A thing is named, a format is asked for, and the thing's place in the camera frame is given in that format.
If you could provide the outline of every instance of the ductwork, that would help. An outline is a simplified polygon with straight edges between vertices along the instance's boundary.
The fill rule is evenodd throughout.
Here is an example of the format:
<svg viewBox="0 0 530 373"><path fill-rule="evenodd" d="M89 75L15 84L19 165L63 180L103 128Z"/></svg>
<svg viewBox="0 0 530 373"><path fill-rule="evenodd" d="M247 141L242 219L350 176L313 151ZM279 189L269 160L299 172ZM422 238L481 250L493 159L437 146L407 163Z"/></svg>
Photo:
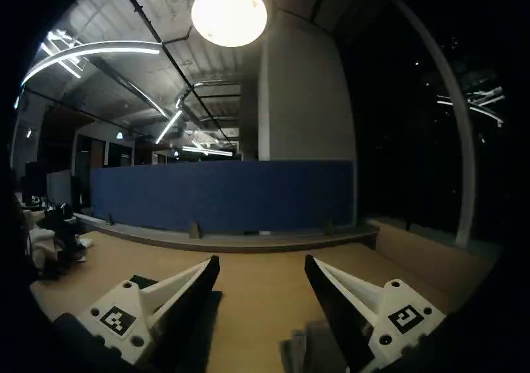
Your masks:
<svg viewBox="0 0 530 373"><path fill-rule="evenodd" d="M197 81L192 84L194 89L197 89L198 87L208 87L208 86L232 86L232 85L238 85L239 82L235 80L226 80L226 79L211 79L211 80L201 80ZM181 109L193 122L193 124L199 128L202 127L201 120L197 118L197 115L193 113L193 111L186 105L185 100L186 97L191 93L191 89L189 87L186 87L184 90L182 90L176 100L175 100L175 109L178 111Z"/></svg>
<svg viewBox="0 0 530 373"><path fill-rule="evenodd" d="M133 82L128 80L125 76L120 74L117 70L114 69L114 67L110 66L102 58L87 57L87 59L98 70L100 70L105 75L107 75L109 78L117 82L120 86L123 86L125 89L129 90L132 94L137 96L147 105L157 110L157 112L159 112L159 114L163 115L165 118L169 119L173 115L172 113L168 112L167 110L159 106L157 103L155 103L151 97L149 97L145 92L143 92L138 86L136 86Z"/></svg>

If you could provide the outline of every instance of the concrete pillar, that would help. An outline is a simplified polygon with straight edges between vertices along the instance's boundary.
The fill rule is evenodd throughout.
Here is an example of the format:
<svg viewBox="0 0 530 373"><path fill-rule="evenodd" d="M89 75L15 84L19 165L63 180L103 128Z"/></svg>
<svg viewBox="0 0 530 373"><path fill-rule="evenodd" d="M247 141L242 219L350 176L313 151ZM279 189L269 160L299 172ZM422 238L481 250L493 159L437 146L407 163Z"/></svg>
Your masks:
<svg viewBox="0 0 530 373"><path fill-rule="evenodd" d="M243 78L239 108L239 150L241 160L258 159L258 74L261 44L243 48Z"/></svg>
<svg viewBox="0 0 530 373"><path fill-rule="evenodd" d="M333 39L280 16L262 44L260 160L355 161L350 97Z"/></svg>

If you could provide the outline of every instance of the white object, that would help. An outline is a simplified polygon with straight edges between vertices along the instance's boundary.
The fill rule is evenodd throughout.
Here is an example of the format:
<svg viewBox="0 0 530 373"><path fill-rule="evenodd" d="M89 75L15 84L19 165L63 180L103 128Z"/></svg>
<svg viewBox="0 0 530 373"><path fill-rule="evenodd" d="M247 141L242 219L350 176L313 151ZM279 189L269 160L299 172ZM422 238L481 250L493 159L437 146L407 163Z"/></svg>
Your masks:
<svg viewBox="0 0 530 373"><path fill-rule="evenodd" d="M362 370L369 373L401 358L405 347L417 345L445 315L405 282L394 279L383 288L315 259L327 279L372 326L368 346L375 358Z"/></svg>
<svg viewBox="0 0 530 373"><path fill-rule="evenodd" d="M188 152L200 152L202 154L232 156L232 152L229 152L229 151L209 150L206 148L196 148L194 146L183 146L182 150L188 151Z"/></svg>
<svg viewBox="0 0 530 373"><path fill-rule="evenodd" d="M32 259L39 269L44 268L47 258L57 261L57 249L54 242L55 232L50 229L43 229L35 226L29 231L31 240Z"/></svg>
<svg viewBox="0 0 530 373"><path fill-rule="evenodd" d="M209 261L144 289L123 281L77 318L92 335L102 337L106 347L118 348L122 359L135 364L152 350L163 333L165 315Z"/></svg>
<svg viewBox="0 0 530 373"><path fill-rule="evenodd" d="M267 9L263 0L195 0L191 21L197 32L212 43L244 46L264 31Z"/></svg>
<svg viewBox="0 0 530 373"><path fill-rule="evenodd" d="M85 248L90 248L94 245L94 241L90 238L79 239L79 243L82 244Z"/></svg>

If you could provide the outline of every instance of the ceiling pipe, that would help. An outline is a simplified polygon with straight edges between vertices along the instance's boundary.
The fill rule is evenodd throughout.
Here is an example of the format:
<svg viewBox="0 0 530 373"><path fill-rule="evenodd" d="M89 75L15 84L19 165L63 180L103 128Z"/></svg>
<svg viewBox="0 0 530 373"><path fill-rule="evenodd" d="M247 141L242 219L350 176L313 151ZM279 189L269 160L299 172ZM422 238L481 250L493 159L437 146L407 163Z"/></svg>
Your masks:
<svg viewBox="0 0 530 373"><path fill-rule="evenodd" d="M149 97L145 92L143 92L138 86L133 82L128 80L125 76L120 74L114 67L109 65L104 59L100 57L89 57L88 60L92 65L94 65L98 70L103 72L106 76L111 78L113 81L118 83L120 86L129 90L132 94L137 96L140 100L145 102L151 108L155 109L159 114L169 119L173 116L172 113L168 112L166 109L162 108L156 104L151 97Z"/></svg>
<svg viewBox="0 0 530 373"><path fill-rule="evenodd" d="M160 38L160 35L156 32L156 29L153 27L151 21L149 21L149 19L147 18L147 16L145 15L145 12L144 12L144 9L142 8L142 6L140 6L140 3L138 3L137 0L129 0L131 2L131 5L134 7L134 11L136 13L138 13L138 15L140 16L140 18L142 19L144 25L147 27L147 29L149 30L149 32L151 33L151 35L153 36L153 38L159 42L160 44L162 43L162 38ZM165 55L168 57L168 60L171 62L171 64L173 65L173 67L175 68L175 70L178 72L178 74L180 75L180 77L182 78L182 80L184 80L184 83L186 83L186 85L191 89L191 92L193 93L193 95L195 96L195 98L197 98L197 100L199 101L199 104L201 105L202 109L204 109L204 111L207 113L207 115L209 117L213 117L210 110L206 107L206 105L204 105L204 102L203 100L201 100L200 96L197 94L197 92L193 89L193 86L191 85L191 83L189 82L188 78L186 77L186 75L182 72L182 70L180 69L180 67L178 66L177 62L175 61L175 59L173 58L173 56L171 55L170 51L168 50L168 48L166 47L165 44L162 45L162 51L165 53ZM219 129L219 131L221 132L221 134L223 135L223 137L228 141L228 137L227 135L225 134L225 132L222 130L221 126L219 126L219 124L217 123L217 121L213 121L217 128Z"/></svg>
<svg viewBox="0 0 530 373"><path fill-rule="evenodd" d="M181 109L193 122L193 124L201 128L201 120L193 113L193 111L186 105L185 100L190 95L192 90L197 89L198 87L209 87L209 86L233 86L239 85L238 81L235 80L226 80L226 79L210 79L210 80L201 80L193 83L190 87L185 87L175 99L175 110ZM210 121L216 121L216 117L210 115L208 116Z"/></svg>

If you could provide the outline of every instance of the ceiling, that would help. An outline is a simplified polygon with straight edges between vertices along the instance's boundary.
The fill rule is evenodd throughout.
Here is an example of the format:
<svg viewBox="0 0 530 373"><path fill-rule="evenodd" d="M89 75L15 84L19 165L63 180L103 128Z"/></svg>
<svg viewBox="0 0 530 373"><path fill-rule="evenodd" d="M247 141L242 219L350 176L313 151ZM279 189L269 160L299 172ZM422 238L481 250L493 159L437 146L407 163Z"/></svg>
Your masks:
<svg viewBox="0 0 530 373"><path fill-rule="evenodd" d="M184 37L191 26L191 6L194 0L137 0L146 16L152 22L162 40ZM275 6L309 18L316 0L273 0ZM322 0L315 16L315 24L326 30L333 30L348 9L352 0ZM140 16L134 11L129 0L77 0L64 13L56 28L67 32L81 43L103 40L144 40L155 41ZM225 48L214 45L200 36L193 27L187 40L167 44L170 54L188 78L195 81L225 79L240 80L245 73L246 48ZM36 59L46 55L41 51ZM151 54L115 54L102 57L123 77L132 81L148 94L159 106L174 112L176 96L185 87L169 59L161 52ZM59 65L41 72L32 78L28 86L37 87L41 92L53 83L58 89L55 98L110 119L120 125L142 129L153 122L164 126L166 121L148 103L142 101L129 90L85 63L81 78L76 79ZM200 95L240 94L239 86L204 87L197 89ZM199 118L206 112L199 102L190 95L187 104ZM237 117L240 97L218 97L204 99L203 102L214 117Z"/></svg>

